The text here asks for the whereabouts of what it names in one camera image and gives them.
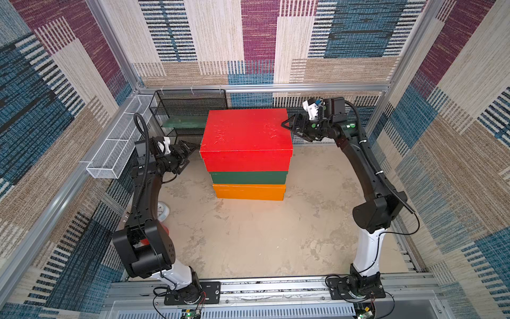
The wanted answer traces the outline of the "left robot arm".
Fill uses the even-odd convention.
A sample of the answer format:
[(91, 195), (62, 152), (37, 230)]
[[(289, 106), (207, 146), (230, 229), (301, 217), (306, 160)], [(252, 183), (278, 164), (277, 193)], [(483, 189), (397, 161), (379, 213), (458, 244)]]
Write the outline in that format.
[(123, 229), (112, 237), (120, 260), (131, 278), (153, 278), (181, 296), (196, 297), (202, 291), (196, 272), (177, 260), (174, 244), (158, 219), (159, 192), (166, 184), (164, 175), (180, 175), (198, 144), (171, 143), (167, 136), (151, 137), (139, 113), (134, 124), (142, 135), (135, 143), (137, 163), (131, 169), (134, 197)]

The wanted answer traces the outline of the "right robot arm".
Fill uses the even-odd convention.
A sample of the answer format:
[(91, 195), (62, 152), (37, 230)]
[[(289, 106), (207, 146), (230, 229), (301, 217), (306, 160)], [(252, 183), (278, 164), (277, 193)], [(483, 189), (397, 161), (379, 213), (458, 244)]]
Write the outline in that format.
[(311, 98), (302, 107), (305, 112), (289, 117), (282, 127), (307, 142), (332, 139), (352, 165), (365, 198), (364, 203), (353, 208), (359, 238), (349, 274), (327, 276), (326, 287), (332, 299), (384, 298), (379, 264), (385, 235), (390, 233), (390, 225), (402, 209), (415, 212), (405, 192), (397, 191), (377, 162), (353, 103), (343, 97)]

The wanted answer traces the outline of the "green plastic case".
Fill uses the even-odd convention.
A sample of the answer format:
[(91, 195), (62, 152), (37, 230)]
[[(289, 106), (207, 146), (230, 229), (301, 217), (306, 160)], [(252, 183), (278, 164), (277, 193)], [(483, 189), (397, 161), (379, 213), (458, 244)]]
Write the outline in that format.
[(164, 128), (172, 129), (195, 129), (205, 128), (208, 116), (173, 116), (164, 123)]

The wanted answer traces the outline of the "white round device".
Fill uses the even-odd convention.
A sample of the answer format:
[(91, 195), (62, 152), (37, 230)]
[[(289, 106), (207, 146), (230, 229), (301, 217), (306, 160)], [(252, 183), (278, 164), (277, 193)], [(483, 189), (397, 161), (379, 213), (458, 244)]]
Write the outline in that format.
[(158, 220), (164, 222), (170, 214), (170, 208), (163, 202), (158, 202)]

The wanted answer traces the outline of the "red pencil cup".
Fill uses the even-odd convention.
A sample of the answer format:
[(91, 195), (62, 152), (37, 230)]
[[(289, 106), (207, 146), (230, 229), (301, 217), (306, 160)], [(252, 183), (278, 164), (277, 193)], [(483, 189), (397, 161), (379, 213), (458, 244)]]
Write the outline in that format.
[(162, 225), (162, 229), (164, 230), (164, 234), (169, 237), (169, 230), (165, 225)]

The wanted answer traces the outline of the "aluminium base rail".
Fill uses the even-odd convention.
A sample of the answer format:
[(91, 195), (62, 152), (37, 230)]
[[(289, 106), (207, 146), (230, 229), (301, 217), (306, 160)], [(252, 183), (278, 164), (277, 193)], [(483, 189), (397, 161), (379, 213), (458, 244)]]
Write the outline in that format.
[(179, 304), (155, 281), (114, 283), (101, 318), (454, 318), (427, 272), (382, 276), (385, 297), (337, 297), (324, 276), (202, 280), (206, 301)]

